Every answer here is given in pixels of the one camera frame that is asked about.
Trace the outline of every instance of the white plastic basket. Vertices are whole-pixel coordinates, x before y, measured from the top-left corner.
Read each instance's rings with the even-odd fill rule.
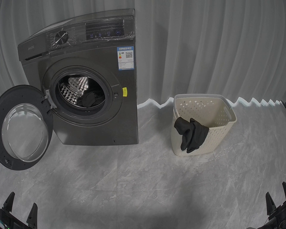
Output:
[[[199,149],[187,153],[181,150],[182,135],[174,128],[178,117],[190,121],[195,119],[210,130]],[[174,98],[171,142],[177,156],[191,156],[212,152],[226,136],[237,117],[228,101],[221,95],[179,94]]]

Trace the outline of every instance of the curtain fold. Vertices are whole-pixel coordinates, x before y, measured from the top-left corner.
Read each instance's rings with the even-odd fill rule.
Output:
[[[283,0],[0,0],[0,94],[27,84],[17,45],[71,17],[135,8],[138,103],[184,93],[286,100]]]

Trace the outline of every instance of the black clothing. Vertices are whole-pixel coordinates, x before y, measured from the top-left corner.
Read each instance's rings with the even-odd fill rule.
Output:
[[[83,96],[78,98],[76,104],[89,108],[101,104],[104,99],[105,96],[102,90],[86,90]]]
[[[204,143],[209,131],[208,127],[201,125],[193,118],[188,122],[182,117],[179,117],[174,127],[180,135],[183,135],[181,150],[184,151],[187,149],[187,153],[198,149]]]

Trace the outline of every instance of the front-load washing machine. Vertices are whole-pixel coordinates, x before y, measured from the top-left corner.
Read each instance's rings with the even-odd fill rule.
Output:
[[[50,25],[18,46],[30,85],[0,97],[0,162],[35,165],[66,145],[138,144],[134,9]]]

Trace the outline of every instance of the yellow warning sticker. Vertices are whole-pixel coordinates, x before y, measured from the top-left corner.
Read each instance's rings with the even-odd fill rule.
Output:
[[[123,90],[123,97],[127,97],[127,88],[122,88]]]

